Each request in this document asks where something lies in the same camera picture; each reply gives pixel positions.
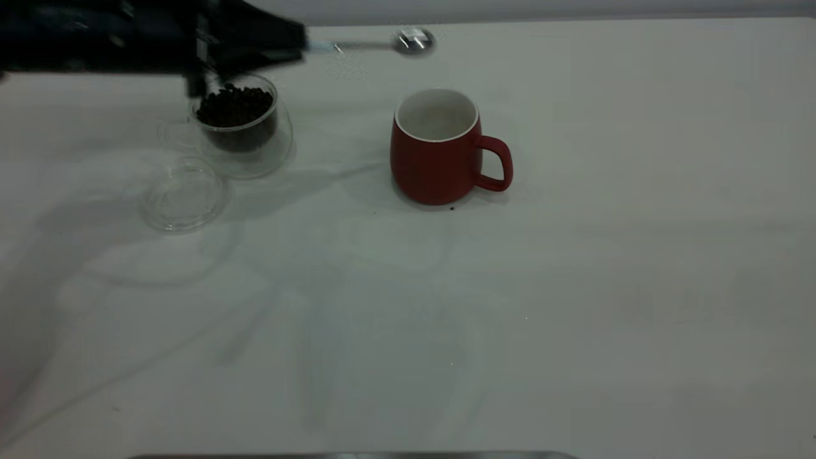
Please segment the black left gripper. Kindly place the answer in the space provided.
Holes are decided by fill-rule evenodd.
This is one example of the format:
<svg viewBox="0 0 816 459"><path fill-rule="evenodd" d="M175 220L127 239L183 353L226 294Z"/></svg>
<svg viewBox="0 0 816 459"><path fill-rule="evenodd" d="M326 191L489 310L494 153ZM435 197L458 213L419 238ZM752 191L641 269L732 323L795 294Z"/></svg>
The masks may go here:
<svg viewBox="0 0 816 459"><path fill-rule="evenodd" d="M213 73L220 81L247 72L239 60L252 47L254 69L271 69L302 63L307 44L304 24L278 17L245 1L192 1L187 9L192 29L193 58L186 72L187 97L198 98L207 93L207 75Z"/></svg>

